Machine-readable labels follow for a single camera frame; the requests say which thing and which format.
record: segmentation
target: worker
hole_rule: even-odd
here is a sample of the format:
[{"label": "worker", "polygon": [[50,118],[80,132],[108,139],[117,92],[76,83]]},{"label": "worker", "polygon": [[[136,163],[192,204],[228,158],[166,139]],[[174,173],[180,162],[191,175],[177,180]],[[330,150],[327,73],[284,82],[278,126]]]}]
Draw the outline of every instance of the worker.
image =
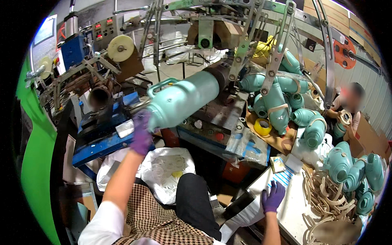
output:
[{"label": "worker", "polygon": [[[148,132],[150,113],[138,112],[134,121],[134,140],[116,172],[110,178],[102,203],[79,236],[78,244],[214,244],[222,245],[215,222],[207,183],[193,173],[181,176],[176,192],[176,211],[163,208],[150,189],[136,178],[137,169],[152,143]],[[276,209],[285,195],[284,187],[272,183],[269,196],[262,193],[268,245],[280,244]],[[131,232],[123,236],[124,222]]]},{"label": "worker", "polygon": [[349,125],[344,125],[349,139],[355,138],[362,108],[362,102],[365,98],[365,90],[359,83],[350,83],[347,87],[342,88],[341,94],[338,95],[332,103],[332,107],[327,110],[325,121],[327,123],[327,133],[332,135],[332,145],[335,146],[343,141],[343,137],[336,137],[333,128],[336,122],[341,122],[341,111],[344,109],[352,116]]}]

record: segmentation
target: person's right hand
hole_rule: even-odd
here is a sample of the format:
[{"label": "person's right hand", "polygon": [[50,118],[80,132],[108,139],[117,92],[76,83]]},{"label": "person's right hand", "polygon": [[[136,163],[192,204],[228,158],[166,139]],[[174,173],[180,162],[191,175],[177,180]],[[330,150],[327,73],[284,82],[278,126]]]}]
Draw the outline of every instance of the person's right hand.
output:
[{"label": "person's right hand", "polygon": [[261,192],[261,203],[263,205],[264,214],[267,212],[276,212],[283,198],[285,197],[286,189],[284,186],[274,180],[271,180],[271,192],[267,195],[267,190]]}]

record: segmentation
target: red button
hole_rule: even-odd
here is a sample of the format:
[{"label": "red button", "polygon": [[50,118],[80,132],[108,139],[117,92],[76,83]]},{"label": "red button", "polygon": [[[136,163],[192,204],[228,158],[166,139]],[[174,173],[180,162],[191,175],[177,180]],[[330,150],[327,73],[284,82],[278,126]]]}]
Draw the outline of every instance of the red button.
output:
[{"label": "red button", "polygon": [[223,140],[224,135],[222,133],[217,133],[215,137],[217,140]]}]

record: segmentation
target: white sleeve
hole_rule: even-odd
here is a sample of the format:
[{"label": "white sleeve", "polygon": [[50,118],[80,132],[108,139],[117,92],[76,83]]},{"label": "white sleeve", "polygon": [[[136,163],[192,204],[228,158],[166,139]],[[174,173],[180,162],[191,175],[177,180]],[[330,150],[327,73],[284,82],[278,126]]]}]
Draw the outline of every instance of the white sleeve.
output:
[{"label": "white sleeve", "polygon": [[108,245],[123,234],[124,213],[111,201],[103,201],[79,236],[78,245]]},{"label": "white sleeve", "polygon": [[226,245],[226,244],[214,239],[213,245]]}]

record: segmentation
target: white spool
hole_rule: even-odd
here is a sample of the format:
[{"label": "white spool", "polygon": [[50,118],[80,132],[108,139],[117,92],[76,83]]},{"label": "white spool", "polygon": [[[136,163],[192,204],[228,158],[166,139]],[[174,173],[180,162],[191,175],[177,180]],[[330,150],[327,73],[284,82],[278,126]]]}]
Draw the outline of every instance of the white spool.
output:
[{"label": "white spool", "polygon": [[114,62],[122,62],[132,55],[134,49],[132,38],[119,35],[110,41],[107,47],[107,55]]},{"label": "white spool", "polygon": [[38,63],[39,67],[45,66],[45,70],[41,73],[40,77],[42,79],[47,79],[50,75],[50,72],[52,71],[52,60],[49,58],[49,56],[43,57],[40,62]]}]

